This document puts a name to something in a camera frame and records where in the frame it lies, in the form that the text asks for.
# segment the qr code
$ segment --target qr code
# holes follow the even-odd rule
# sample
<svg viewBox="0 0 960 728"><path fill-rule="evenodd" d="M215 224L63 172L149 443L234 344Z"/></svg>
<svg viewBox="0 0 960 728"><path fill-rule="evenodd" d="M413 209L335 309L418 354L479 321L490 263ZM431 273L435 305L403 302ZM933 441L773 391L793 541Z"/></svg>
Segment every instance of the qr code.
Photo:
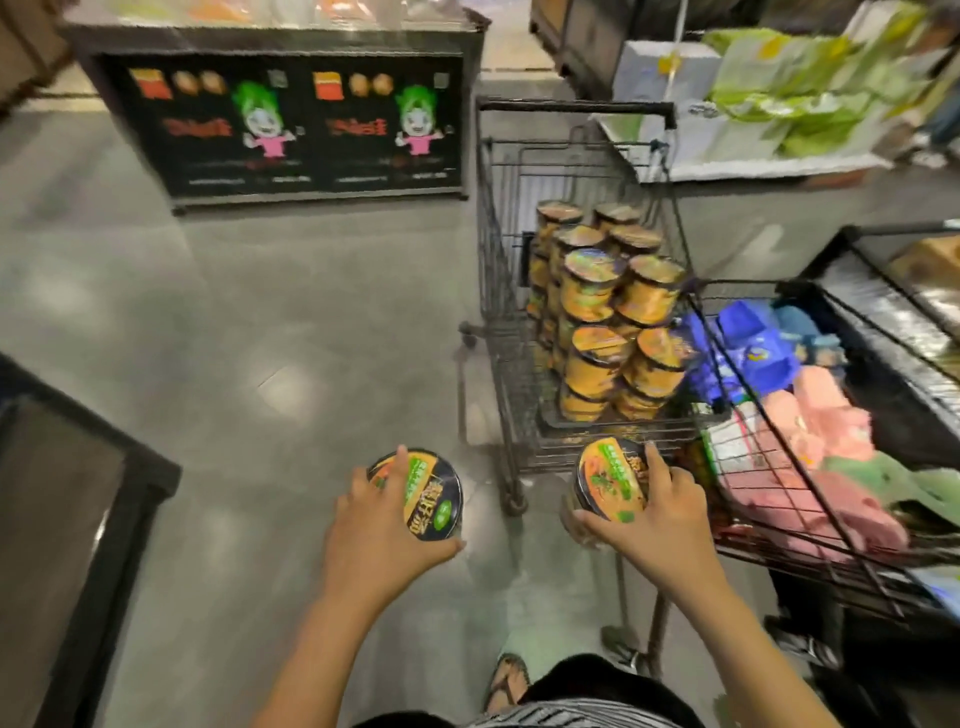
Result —
<svg viewBox="0 0 960 728"><path fill-rule="evenodd" d="M287 87L287 74L277 68L267 71L267 78L270 79L270 85L274 88Z"/></svg>

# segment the shopping cart wheel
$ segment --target shopping cart wheel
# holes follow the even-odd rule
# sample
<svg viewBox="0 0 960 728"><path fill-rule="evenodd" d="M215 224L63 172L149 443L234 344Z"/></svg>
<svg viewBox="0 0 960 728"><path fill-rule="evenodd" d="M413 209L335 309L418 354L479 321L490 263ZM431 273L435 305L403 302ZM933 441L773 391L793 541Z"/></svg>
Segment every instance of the shopping cart wheel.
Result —
<svg viewBox="0 0 960 728"><path fill-rule="evenodd" d="M457 327L457 330L460 331L460 337L464 342L464 346L470 350L476 349L477 338L483 336L483 329L464 321Z"/></svg>
<svg viewBox="0 0 960 728"><path fill-rule="evenodd" d="M523 494L523 484L517 483L515 486L516 493L510 493L507 489L504 489L500 494L500 505L503 507L503 512L510 518L519 518L524 513L527 512L527 496Z"/></svg>

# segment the black shorts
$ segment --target black shorts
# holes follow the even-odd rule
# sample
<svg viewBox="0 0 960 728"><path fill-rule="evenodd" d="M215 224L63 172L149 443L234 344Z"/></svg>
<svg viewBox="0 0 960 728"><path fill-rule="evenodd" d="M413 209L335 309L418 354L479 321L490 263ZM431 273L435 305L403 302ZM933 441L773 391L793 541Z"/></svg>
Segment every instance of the black shorts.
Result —
<svg viewBox="0 0 960 728"><path fill-rule="evenodd" d="M648 677L624 672L598 655L575 655L556 665L530 686L519 704L570 697L592 697L625 703L672 720L681 728L704 728L686 703L669 688ZM421 711L387 713L356 728L452 728L453 724Z"/></svg>

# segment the white box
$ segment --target white box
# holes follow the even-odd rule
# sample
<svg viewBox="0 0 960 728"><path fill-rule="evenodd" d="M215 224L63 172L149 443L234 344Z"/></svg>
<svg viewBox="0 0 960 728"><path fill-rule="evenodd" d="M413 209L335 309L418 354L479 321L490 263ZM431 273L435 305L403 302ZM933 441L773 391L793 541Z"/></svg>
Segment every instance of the white box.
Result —
<svg viewBox="0 0 960 728"><path fill-rule="evenodd" d="M631 40L623 45L613 77L616 101L663 101L674 44L657 40ZM677 73L670 101L701 101L713 88L720 55L703 43L680 43Z"/></svg>

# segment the stacked noodle cups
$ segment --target stacked noodle cups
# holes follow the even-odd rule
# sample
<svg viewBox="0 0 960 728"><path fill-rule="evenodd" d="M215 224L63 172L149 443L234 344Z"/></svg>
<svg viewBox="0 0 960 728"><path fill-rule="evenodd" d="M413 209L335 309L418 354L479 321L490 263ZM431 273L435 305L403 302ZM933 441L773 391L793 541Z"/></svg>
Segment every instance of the stacked noodle cups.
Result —
<svg viewBox="0 0 960 728"><path fill-rule="evenodd" d="M558 402L564 417L572 422L599 419L630 355L629 347L609 327L592 324L574 330Z"/></svg>
<svg viewBox="0 0 960 728"><path fill-rule="evenodd" d="M616 225L607 232L604 248L626 260L638 255L656 255L663 245L663 236L642 225Z"/></svg>
<svg viewBox="0 0 960 728"><path fill-rule="evenodd" d="M527 314L535 321L542 320L548 304L550 237L560 227L575 225L583 219L584 212L566 200L544 200L537 204L537 234L530 245L527 259L530 296L526 305Z"/></svg>
<svg viewBox="0 0 960 728"><path fill-rule="evenodd" d="M682 329L647 328L636 335L636 347L623 369L623 379L642 402L668 400L684 381L699 354Z"/></svg>
<svg viewBox="0 0 960 728"><path fill-rule="evenodd" d="M688 282L689 275L679 263L660 255L635 255L617 297L616 311L642 327L663 326Z"/></svg>
<svg viewBox="0 0 960 728"><path fill-rule="evenodd" d="M552 230L549 238L549 262L547 264L548 282L546 286L546 304L540 316L540 328L537 340L551 352L549 366L558 374L564 371L567 346L557 346L555 334L564 313L562 304L562 278L564 259L568 253L593 249L603 242L603 235L586 225L561 226Z"/></svg>
<svg viewBox="0 0 960 728"><path fill-rule="evenodd" d="M601 203L593 209L593 226L606 234L620 225L635 225L640 211L624 203Z"/></svg>
<svg viewBox="0 0 960 728"><path fill-rule="evenodd" d="M688 273L660 255L662 235L639 217L604 203L589 227L571 203L537 208L527 313L538 321L535 363L561 378L557 404L571 422L595 422L608 407L631 421L657 417L696 357L670 328Z"/></svg>

